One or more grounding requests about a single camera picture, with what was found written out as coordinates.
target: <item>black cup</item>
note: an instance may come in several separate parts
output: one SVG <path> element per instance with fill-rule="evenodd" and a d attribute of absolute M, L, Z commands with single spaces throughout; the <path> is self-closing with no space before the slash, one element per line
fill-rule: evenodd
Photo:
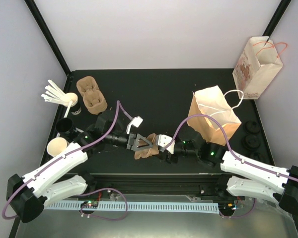
<path fill-rule="evenodd" d="M 74 123 L 69 118 L 63 118 L 56 123 L 56 131 L 68 141 L 72 142 L 79 134 Z"/>

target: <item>red string handle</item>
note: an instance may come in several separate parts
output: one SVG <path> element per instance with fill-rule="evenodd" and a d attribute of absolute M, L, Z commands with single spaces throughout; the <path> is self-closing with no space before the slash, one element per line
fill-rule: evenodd
<path fill-rule="evenodd" d="M 283 48 L 283 50 L 277 55 L 277 58 L 279 58 L 280 55 L 282 54 L 282 52 L 284 52 L 284 50 L 288 47 L 288 44 L 287 44 L 286 42 L 279 42 L 279 43 L 276 43 L 276 44 L 273 45 L 271 42 L 268 42 L 268 41 L 257 42 L 257 43 L 255 43 L 253 46 L 256 46 L 256 45 L 258 45 L 258 44 L 260 44 L 260 43 L 269 43 L 269 44 L 271 44 L 272 46 L 270 46 L 270 47 L 264 47 L 264 48 L 262 48 L 259 52 L 261 52 L 263 49 L 274 48 L 274 47 L 275 47 L 276 45 L 278 45 L 278 44 L 285 44 L 285 48 Z"/>

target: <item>cable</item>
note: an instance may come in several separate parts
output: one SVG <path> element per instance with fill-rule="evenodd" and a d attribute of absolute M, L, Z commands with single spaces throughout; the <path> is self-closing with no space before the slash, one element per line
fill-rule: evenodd
<path fill-rule="evenodd" d="M 128 117 L 128 118 L 131 118 L 132 117 L 125 111 L 125 109 L 123 108 L 123 106 L 121 105 L 120 101 L 118 100 L 117 101 L 117 106 L 116 106 L 116 113 L 115 113 L 115 117 L 114 117 L 114 120 L 113 120 L 113 123 L 111 124 L 110 128 L 108 129 L 108 131 L 103 134 L 100 138 L 98 138 L 97 140 L 85 145 L 85 146 L 82 146 L 80 148 L 77 148 L 77 149 L 74 149 L 70 152 L 67 152 L 65 154 L 65 157 L 63 156 L 60 156 L 59 158 L 57 158 L 56 160 L 54 160 L 53 162 L 51 162 L 50 164 L 48 164 L 47 166 L 45 166 L 42 170 L 40 170 L 38 173 L 36 173 L 34 175 L 34 178 L 37 178 L 40 174 L 42 174 L 45 170 L 47 170 L 50 166 L 52 166 L 53 164 L 55 164 L 57 161 L 61 160 L 61 159 L 65 159 L 66 156 L 68 155 L 71 155 L 72 153 L 75 153 L 77 151 L 80 151 L 80 150 L 83 150 L 83 149 L 86 149 L 90 146 L 93 146 L 95 144 L 97 144 L 98 142 L 102 141 L 111 131 L 112 129 L 114 128 L 115 124 L 116 124 L 116 121 L 117 121 L 117 118 L 118 118 L 118 113 L 119 113 L 119 108 L 123 111 L 123 113 Z M 1 216 L 2 218 L 4 218 L 5 220 L 11 220 L 11 219 L 14 219 L 17 217 L 17 215 L 15 216 L 12 216 L 12 217 L 7 217 L 5 215 L 6 213 L 6 210 L 8 208 L 8 206 L 10 205 L 10 202 L 15 198 L 15 196 L 23 189 L 25 188 L 30 182 L 34 181 L 34 179 L 29 179 L 27 182 L 25 182 L 22 186 L 20 186 L 12 195 L 11 197 L 8 199 L 8 201 L 6 202 L 5 206 L 3 207 L 3 210 L 2 210 L 2 213 L 1 213 Z"/>
<path fill-rule="evenodd" d="M 214 122 L 214 123 L 221 129 L 221 131 L 222 131 L 222 133 L 223 133 L 223 135 L 224 135 L 224 138 L 225 138 L 225 141 L 226 141 L 228 150 L 230 151 L 230 153 L 231 153 L 231 154 L 232 154 L 238 161 L 240 161 L 240 162 L 242 161 L 242 159 L 239 158 L 239 157 L 235 154 L 235 152 L 232 150 L 232 148 L 231 148 L 231 146 L 230 146 L 230 144 L 229 144 L 229 141 L 228 141 L 228 137 L 227 137 L 227 135 L 226 135 L 226 132 L 225 132 L 225 130 L 223 129 L 223 127 L 221 126 L 221 124 L 220 124 L 217 120 L 215 120 L 214 118 L 212 118 L 212 117 L 210 117 L 210 116 L 208 116 L 208 115 L 205 115 L 205 114 L 195 114 L 195 115 L 189 116 L 189 117 L 187 117 L 186 119 L 184 119 L 184 120 L 180 123 L 180 125 L 178 126 L 178 128 L 176 129 L 176 131 L 175 131 L 175 133 L 174 133 L 174 135 L 173 135 L 173 138 L 172 138 L 172 140 L 170 141 L 170 143 L 167 144 L 166 146 L 164 146 L 164 147 L 162 148 L 162 151 L 164 151 L 166 148 L 168 148 L 168 147 L 172 144 L 172 142 L 175 140 L 177 134 L 179 133 L 179 130 L 180 130 L 180 128 L 182 127 L 182 125 L 183 125 L 187 120 L 189 120 L 189 119 L 191 119 L 191 118 L 194 118 L 194 117 L 204 117 L 204 118 L 208 118 L 208 119 L 212 120 L 212 121 L 213 121 L 213 122 Z M 252 167 L 254 167 L 254 168 L 257 168 L 257 169 L 263 170 L 263 171 L 265 171 L 265 172 L 274 174 L 274 175 L 276 175 L 276 176 L 281 176 L 281 177 L 284 177 L 284 178 L 287 178 L 287 179 L 290 179 L 290 180 L 293 180 L 293 181 L 298 182 L 298 178 L 294 178 L 294 177 L 292 177 L 292 176 L 284 175 L 284 174 L 281 174 L 281 173 L 278 173 L 278 172 L 269 170 L 269 169 L 267 169 L 267 168 L 263 168 L 263 167 L 261 167 L 261 166 L 252 164 L 252 163 L 250 163 L 250 162 L 248 162 L 248 161 L 244 161 L 244 163 L 247 164 L 247 165 L 250 165 L 250 166 L 252 166 Z"/>
<path fill-rule="evenodd" d="M 241 216 L 237 216 L 237 217 L 224 216 L 220 210 L 219 210 L 219 214 L 222 216 L 222 218 L 230 218 L 230 219 L 244 218 L 244 217 L 247 217 L 248 215 L 250 215 L 253 211 L 255 211 L 256 204 L 257 204 L 257 200 L 256 200 L 256 198 L 254 198 L 254 204 L 252 206 L 252 209 L 249 212 L 247 212 L 247 213 L 245 213 L 244 215 L 241 215 Z"/>
<path fill-rule="evenodd" d="M 127 214 L 128 214 L 128 204 L 127 204 L 127 199 L 126 197 L 120 192 L 118 191 L 117 189 L 114 189 L 114 188 L 111 188 L 111 187 L 106 187 L 106 188 L 102 188 L 102 189 L 98 189 L 98 190 L 95 190 L 93 192 L 89 192 L 89 193 L 85 193 L 85 194 L 81 194 L 81 195 L 77 195 L 79 197 L 83 197 L 83 196 L 89 196 L 89 195 L 92 195 L 94 193 L 98 193 L 98 192 L 101 192 L 101 191 L 105 191 L 105 190 L 111 190 L 111 191 L 114 191 L 118 194 L 120 194 L 123 199 L 124 199 L 124 202 L 126 204 L 126 210 L 125 210 L 125 213 L 119 217 L 119 218 L 106 218 L 106 217 L 101 217 L 101 216 L 96 216 L 96 215 L 89 215 L 90 217 L 96 217 L 96 218 L 100 218 L 102 220 L 105 220 L 105 221 L 111 221 L 111 222 L 116 222 L 116 221 L 121 221 L 122 219 L 124 219 Z M 81 207 L 80 209 L 80 213 L 82 214 L 82 216 L 84 216 L 84 213 L 83 213 L 83 207 Z"/>

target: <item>black table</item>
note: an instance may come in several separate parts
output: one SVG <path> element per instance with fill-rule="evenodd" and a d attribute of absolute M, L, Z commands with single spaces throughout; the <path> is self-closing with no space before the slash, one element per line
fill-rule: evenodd
<path fill-rule="evenodd" d="M 179 123 L 188 116 L 192 92 L 218 85 L 223 92 L 235 89 L 232 69 L 131 69 L 131 70 L 77 70 L 73 72 L 68 91 L 78 94 L 82 112 L 69 115 L 76 127 L 86 129 L 96 122 L 97 116 L 90 114 L 83 104 L 76 82 L 92 76 L 104 94 L 108 109 L 115 110 L 116 101 L 120 100 L 131 116 L 141 116 L 144 122 L 133 132 L 148 136 L 151 133 L 173 134 Z M 228 94 L 227 102 L 233 106 L 239 102 L 237 93 Z M 261 125 L 256 105 L 253 100 L 243 100 L 240 107 L 234 109 L 242 122 L 231 138 L 232 148 L 245 156 L 251 151 L 242 146 L 242 139 L 248 134 L 245 122 L 252 120 Z M 57 115 L 61 118 L 64 107 Z M 263 130 L 257 135 L 261 145 L 257 152 L 261 153 L 267 163 L 273 164 Z M 45 153 L 43 163 L 50 157 Z M 196 175 L 223 174 L 220 165 L 210 168 L 197 164 L 194 158 L 179 158 L 178 164 L 168 164 L 157 157 L 134 159 L 132 151 L 106 146 L 105 151 L 75 167 L 69 174 L 82 170 L 91 174 L 134 174 L 134 175 Z"/>

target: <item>paper bag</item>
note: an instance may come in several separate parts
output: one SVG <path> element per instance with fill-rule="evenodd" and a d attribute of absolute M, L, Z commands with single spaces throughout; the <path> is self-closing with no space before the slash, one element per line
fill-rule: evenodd
<path fill-rule="evenodd" d="M 273 41 L 267 40 L 268 36 L 251 37 L 234 68 L 236 88 L 245 99 L 258 99 L 283 67 Z"/>
<path fill-rule="evenodd" d="M 218 86 L 215 86 L 199 90 L 193 94 L 188 116 L 194 114 L 206 114 L 213 117 L 221 124 L 227 134 L 228 139 L 230 139 L 241 125 L 241 121 L 235 115 L 233 108 L 231 108 L 227 103 L 221 89 Z M 189 119 L 187 123 L 190 127 L 199 132 L 203 139 L 205 139 L 207 142 L 212 142 L 219 145 L 226 144 L 221 129 L 208 118 L 194 117 Z"/>

